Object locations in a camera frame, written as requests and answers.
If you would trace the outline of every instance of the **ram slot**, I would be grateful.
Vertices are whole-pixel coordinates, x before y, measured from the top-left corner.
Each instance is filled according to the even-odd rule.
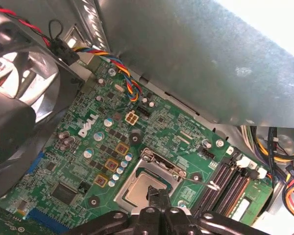
[[[235,200],[235,194],[238,194],[241,188],[245,185],[245,180],[247,178],[242,176],[239,172],[234,176],[234,180],[231,182],[231,185],[225,190],[223,195],[221,196],[221,200],[218,201],[217,206],[213,209],[214,212],[224,215],[226,213],[226,209],[231,207],[230,201]]]
[[[208,188],[202,194],[202,196],[199,197],[200,199],[191,209],[191,212],[194,215],[194,217],[198,217],[202,211],[211,210],[215,206],[220,195],[231,181],[234,172],[235,169],[227,164],[222,164],[220,168],[215,171],[215,177],[212,178],[214,183],[220,187],[220,190],[215,191]]]
[[[231,214],[231,212],[233,211],[234,207],[236,206],[237,202],[239,201],[239,199],[241,198],[242,194],[244,193],[246,187],[248,186],[250,182],[249,178],[246,178],[243,187],[237,192],[238,195],[235,195],[234,198],[230,201],[230,205],[232,204],[231,207],[228,207],[225,216],[229,217],[229,215]]]

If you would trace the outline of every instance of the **capacitor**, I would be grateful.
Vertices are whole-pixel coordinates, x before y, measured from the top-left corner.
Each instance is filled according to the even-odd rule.
[[[100,86],[104,87],[106,85],[106,82],[102,78],[100,78],[100,79],[98,79],[98,84]]]
[[[125,156],[125,160],[130,162],[132,159],[133,159],[133,155],[131,153],[127,153],[126,156]]]
[[[100,95],[96,96],[96,101],[103,101],[103,98]]]
[[[63,140],[63,144],[68,145],[70,143],[74,143],[75,138],[73,136],[67,137],[66,139]]]
[[[155,106],[155,103],[151,101],[149,102],[148,106],[152,108],[153,106]]]
[[[143,103],[143,104],[146,104],[147,101],[148,101],[148,99],[147,99],[146,97],[144,97],[144,98],[142,99],[142,103]]]
[[[70,133],[68,131],[64,131],[64,132],[61,132],[58,137],[59,139],[61,140],[64,140],[65,138],[69,137],[70,136]]]
[[[112,179],[114,179],[115,181],[116,181],[116,180],[119,180],[119,178],[120,178],[120,175],[119,175],[118,173],[114,173],[114,174],[112,175]]]
[[[65,150],[70,149],[70,147],[71,147],[70,144],[68,144],[68,145],[64,145],[64,144],[62,144],[62,145],[60,145],[59,148],[60,148],[61,151],[65,151]]]
[[[123,172],[124,172],[124,168],[121,167],[121,166],[119,166],[119,167],[117,168],[117,173],[118,173],[118,174],[122,174]]]
[[[83,155],[85,158],[91,158],[94,154],[94,150],[92,148],[86,148]]]
[[[202,140],[201,145],[204,148],[211,148],[212,147],[211,143],[207,139]]]
[[[122,166],[122,167],[126,168],[127,165],[128,165],[128,161],[123,160],[123,161],[121,162],[121,166]]]
[[[104,134],[102,132],[97,132],[94,134],[94,139],[96,141],[102,141],[104,138]]]
[[[105,119],[105,120],[103,121],[103,125],[105,125],[106,127],[110,127],[110,126],[112,126],[112,125],[113,125],[113,119],[110,118],[110,117],[108,117],[107,119]]]
[[[108,186],[114,187],[116,185],[116,182],[114,180],[109,180]]]

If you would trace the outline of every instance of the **screw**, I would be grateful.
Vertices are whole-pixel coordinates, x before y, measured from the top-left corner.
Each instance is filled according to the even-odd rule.
[[[174,179],[175,181],[178,181],[178,179],[179,179],[179,176],[176,175],[176,174],[172,175],[172,177],[173,177],[173,179]]]
[[[149,158],[147,155],[144,155],[144,156],[143,156],[143,160],[144,160],[145,162],[148,162],[148,161],[150,160],[150,158]]]
[[[216,146],[219,147],[219,148],[223,147],[224,146],[223,140],[217,140],[216,141]]]
[[[114,215],[113,218],[115,218],[115,219],[120,219],[120,218],[122,218],[122,217],[123,217],[123,214],[121,214],[121,213],[116,213],[116,214]]]
[[[170,212],[175,214],[175,213],[179,213],[179,210],[178,208],[171,208]]]
[[[205,213],[204,214],[204,218],[206,218],[206,219],[213,219],[214,217],[212,216],[212,214]]]
[[[117,75],[117,71],[114,68],[110,68],[110,69],[108,69],[108,74],[111,77],[114,77],[115,75]]]
[[[147,208],[146,211],[147,211],[148,213],[153,213],[153,212],[155,212],[155,210],[154,210],[153,208],[151,208],[151,207]]]

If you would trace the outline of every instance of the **electrolytic capacitor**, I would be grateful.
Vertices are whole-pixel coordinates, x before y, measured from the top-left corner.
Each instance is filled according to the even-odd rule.
[[[122,166],[122,167],[126,168],[127,165],[128,165],[128,161],[123,160],[123,161],[121,162],[121,166]]]
[[[68,131],[61,132],[58,135],[59,139],[61,139],[61,140],[64,140],[65,138],[67,138],[69,136],[70,136],[70,133]]]
[[[114,187],[116,185],[116,182],[114,180],[109,180],[108,186]]]
[[[60,145],[60,147],[59,147],[59,149],[61,150],[61,151],[65,151],[65,150],[68,150],[68,149],[70,149],[71,148],[71,145],[70,144],[68,144],[68,145],[64,145],[64,144],[62,144],[62,145]]]
[[[75,138],[73,136],[67,137],[66,139],[63,140],[63,144],[65,145],[68,145],[73,142],[75,142]]]
[[[148,106],[152,108],[153,106],[155,106],[155,103],[151,101],[149,102]]]
[[[116,181],[116,180],[119,180],[119,178],[120,178],[120,175],[119,175],[118,173],[114,173],[114,174],[112,175],[112,179],[114,179],[115,181]]]
[[[124,168],[121,167],[121,166],[119,166],[119,167],[117,168],[117,173],[118,173],[118,174],[122,174],[123,172],[124,172]]]
[[[130,162],[132,159],[133,159],[133,155],[131,153],[127,153],[126,156],[125,156],[125,160]]]

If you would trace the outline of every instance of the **cable bundle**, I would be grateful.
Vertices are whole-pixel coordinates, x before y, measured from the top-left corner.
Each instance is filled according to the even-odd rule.
[[[142,94],[142,88],[136,83],[136,81],[133,79],[131,74],[129,73],[128,69],[125,67],[123,62],[116,56],[109,54],[106,51],[103,50],[96,50],[89,47],[74,47],[73,50],[75,52],[87,52],[92,53],[94,55],[102,56],[104,58],[107,58],[113,63],[118,69],[120,70],[121,74],[124,76],[126,81],[126,87],[128,90],[127,96],[132,102],[135,102],[138,100],[139,96]]]

